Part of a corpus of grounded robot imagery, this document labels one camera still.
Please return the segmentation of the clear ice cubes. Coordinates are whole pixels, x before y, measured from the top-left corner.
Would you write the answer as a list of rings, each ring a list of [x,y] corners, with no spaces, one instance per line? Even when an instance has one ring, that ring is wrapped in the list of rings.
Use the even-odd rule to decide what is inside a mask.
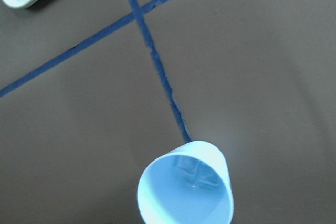
[[[221,184],[219,175],[209,165],[191,156],[176,157],[174,172],[191,187],[213,189]]]

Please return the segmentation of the light blue cup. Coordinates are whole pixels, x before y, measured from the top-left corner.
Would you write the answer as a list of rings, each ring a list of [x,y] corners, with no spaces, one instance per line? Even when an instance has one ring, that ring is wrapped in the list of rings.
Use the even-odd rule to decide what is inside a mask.
[[[191,156],[209,165],[220,177],[217,188],[191,187],[176,176],[175,158]],[[192,141],[152,161],[137,189],[144,223],[231,223],[234,199],[223,153],[206,141]]]

